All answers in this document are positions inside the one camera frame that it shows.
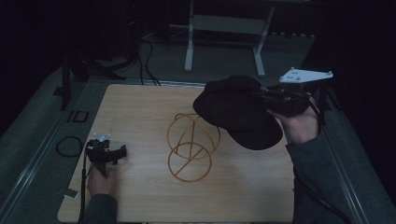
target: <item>cap brim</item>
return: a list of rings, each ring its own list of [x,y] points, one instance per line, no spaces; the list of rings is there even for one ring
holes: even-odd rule
[[[265,126],[249,132],[227,131],[230,136],[242,147],[252,150],[263,150],[276,145],[283,136],[282,128],[276,119],[269,121]]]

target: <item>dark background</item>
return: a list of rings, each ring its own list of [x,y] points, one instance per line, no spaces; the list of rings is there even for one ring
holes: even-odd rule
[[[127,6],[134,6],[130,8],[131,20],[144,18],[164,38],[169,23],[188,24],[189,1],[127,2]],[[248,2],[262,4],[261,1]],[[106,32],[101,30],[93,5],[93,1],[77,0],[1,0],[0,134],[18,116],[43,80],[59,68],[70,43],[92,57],[108,56]],[[332,70],[336,74],[330,85],[396,203],[393,174],[396,170],[393,148],[396,6],[386,0],[347,1],[338,6],[318,7],[315,2],[309,7],[278,4],[271,32],[316,36],[302,68]],[[208,13],[221,12],[220,7],[200,9]],[[235,7],[234,13],[255,17],[262,12]]]

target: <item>person's arm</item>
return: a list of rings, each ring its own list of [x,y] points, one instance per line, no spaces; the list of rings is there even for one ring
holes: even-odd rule
[[[91,194],[90,203],[85,210],[83,224],[117,223],[116,172],[110,169],[107,177],[93,167],[90,172],[88,190]]]
[[[293,223],[347,223],[340,216],[346,214],[350,220],[350,209],[325,140],[321,134],[318,135],[318,118],[313,109],[309,107],[293,118],[269,112],[281,120],[290,140],[286,148],[296,177]]]

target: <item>wooden table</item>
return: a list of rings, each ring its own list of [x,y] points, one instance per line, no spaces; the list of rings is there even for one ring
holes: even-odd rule
[[[220,129],[211,170],[200,181],[176,179],[168,168],[171,148],[167,131],[178,113],[194,113],[192,102],[203,91],[195,87],[110,85],[92,125],[94,132],[111,132],[110,148],[126,145],[127,158],[117,165],[121,222],[258,222],[291,221],[293,173],[283,138],[276,146],[252,151],[240,147]],[[181,136],[183,125],[171,128],[169,139]],[[213,139],[216,128],[205,124]],[[196,141],[204,135],[196,132]],[[208,167],[209,157],[186,168],[193,176]],[[69,188],[79,190],[82,157]],[[87,191],[87,204],[90,195]],[[64,197],[58,213],[76,222],[80,198]]]

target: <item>black cap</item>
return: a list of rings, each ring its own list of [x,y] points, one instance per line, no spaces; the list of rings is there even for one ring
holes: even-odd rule
[[[242,147],[253,150],[276,145],[283,136],[276,119],[266,112],[261,84],[248,76],[211,81],[193,108],[208,123],[227,130]]]

